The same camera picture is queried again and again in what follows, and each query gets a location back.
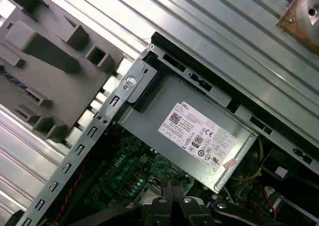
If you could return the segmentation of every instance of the power supply label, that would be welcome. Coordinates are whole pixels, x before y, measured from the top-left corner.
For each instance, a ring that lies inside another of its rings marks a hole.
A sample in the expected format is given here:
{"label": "power supply label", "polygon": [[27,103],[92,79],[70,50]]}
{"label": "power supply label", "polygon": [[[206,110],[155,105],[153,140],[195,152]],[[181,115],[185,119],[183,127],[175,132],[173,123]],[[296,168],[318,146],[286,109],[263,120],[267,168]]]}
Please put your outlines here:
{"label": "power supply label", "polygon": [[237,141],[186,102],[175,105],[159,132],[214,171],[223,165]]}

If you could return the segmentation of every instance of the red sticker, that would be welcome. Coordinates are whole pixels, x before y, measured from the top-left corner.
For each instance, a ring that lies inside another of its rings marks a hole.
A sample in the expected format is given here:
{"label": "red sticker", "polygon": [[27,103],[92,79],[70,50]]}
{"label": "red sticker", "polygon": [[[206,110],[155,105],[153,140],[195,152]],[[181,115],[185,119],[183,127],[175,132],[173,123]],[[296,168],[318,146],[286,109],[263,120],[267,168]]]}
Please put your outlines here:
{"label": "red sticker", "polygon": [[226,170],[230,169],[234,165],[236,165],[237,161],[235,159],[231,159],[230,161],[226,162],[223,166]]}

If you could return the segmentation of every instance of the qr code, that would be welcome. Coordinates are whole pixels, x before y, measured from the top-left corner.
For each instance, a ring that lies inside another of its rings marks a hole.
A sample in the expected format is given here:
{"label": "qr code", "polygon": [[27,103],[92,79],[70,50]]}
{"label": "qr code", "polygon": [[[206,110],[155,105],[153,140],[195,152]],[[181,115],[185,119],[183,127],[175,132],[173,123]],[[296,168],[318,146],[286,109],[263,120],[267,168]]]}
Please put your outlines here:
{"label": "qr code", "polygon": [[178,115],[177,113],[173,113],[169,118],[169,120],[175,123],[176,125],[179,123],[180,119],[181,119],[181,116]]}

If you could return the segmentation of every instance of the wire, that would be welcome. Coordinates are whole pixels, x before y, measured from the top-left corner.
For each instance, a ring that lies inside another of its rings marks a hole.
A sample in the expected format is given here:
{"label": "wire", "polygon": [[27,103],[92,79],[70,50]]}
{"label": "wire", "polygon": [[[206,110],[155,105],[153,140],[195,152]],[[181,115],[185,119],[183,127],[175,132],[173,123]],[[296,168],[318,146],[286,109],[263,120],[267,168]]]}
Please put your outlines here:
{"label": "wire", "polygon": [[276,218],[277,218],[277,212],[276,212],[276,210],[275,210],[273,204],[270,202],[269,198],[267,198],[267,194],[266,194],[265,187],[263,187],[262,193],[263,193],[263,196],[264,196],[264,198],[266,199],[267,203],[268,203],[269,206],[271,207],[272,211],[274,212],[273,220],[276,220]]}
{"label": "wire", "polygon": [[235,204],[235,201],[234,201],[233,198],[231,197],[230,192],[229,192],[229,190],[226,188],[226,186],[224,186],[224,190],[225,190],[226,194],[228,195],[228,197],[229,197],[229,199],[230,199],[230,202],[232,202],[233,204]]}
{"label": "wire", "polygon": [[268,218],[266,215],[264,215],[256,206],[252,205],[252,204],[247,204],[245,202],[242,202],[239,204],[239,206],[243,207],[243,208],[247,208],[247,206],[252,207],[257,213],[259,213],[261,216],[263,216],[264,218]]}
{"label": "wire", "polygon": [[[262,162],[263,158],[264,158],[264,148],[263,148],[263,144],[261,142],[261,138],[258,138],[258,142],[259,142],[259,160],[260,162]],[[231,177],[233,180],[237,180],[237,181],[241,181],[241,182],[248,182],[251,181],[253,179],[255,179],[261,172],[261,168],[258,167],[258,170],[255,174],[253,174],[250,177],[247,178],[235,178],[235,177]]]}
{"label": "wire", "polygon": [[77,180],[74,182],[73,186],[70,188],[68,196],[65,197],[64,203],[63,203],[63,205],[61,207],[61,210],[60,210],[60,212],[58,214],[58,217],[56,217],[56,219],[54,221],[52,221],[50,223],[50,225],[54,225],[62,217],[63,212],[65,211],[67,205],[69,204],[69,199],[72,196],[72,194],[74,192],[74,189],[78,186],[79,181],[82,179],[82,175],[83,175],[83,172],[85,170],[85,166],[86,166],[87,162],[89,161],[89,158],[90,158],[90,152],[87,154],[86,159],[85,159],[85,161],[82,164],[82,168],[81,168],[81,171],[80,171],[80,173],[78,175]]}

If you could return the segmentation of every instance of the motherboard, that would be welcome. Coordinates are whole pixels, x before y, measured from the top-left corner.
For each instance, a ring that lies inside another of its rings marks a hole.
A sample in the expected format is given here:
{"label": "motherboard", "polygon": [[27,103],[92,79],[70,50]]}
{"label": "motherboard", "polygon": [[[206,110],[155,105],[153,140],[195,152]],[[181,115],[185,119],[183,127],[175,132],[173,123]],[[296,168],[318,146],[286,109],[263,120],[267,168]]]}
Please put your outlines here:
{"label": "motherboard", "polygon": [[176,178],[187,194],[194,178],[124,129],[116,129],[115,157],[107,164],[84,202],[97,210],[123,200],[142,203],[161,194],[161,180]]}

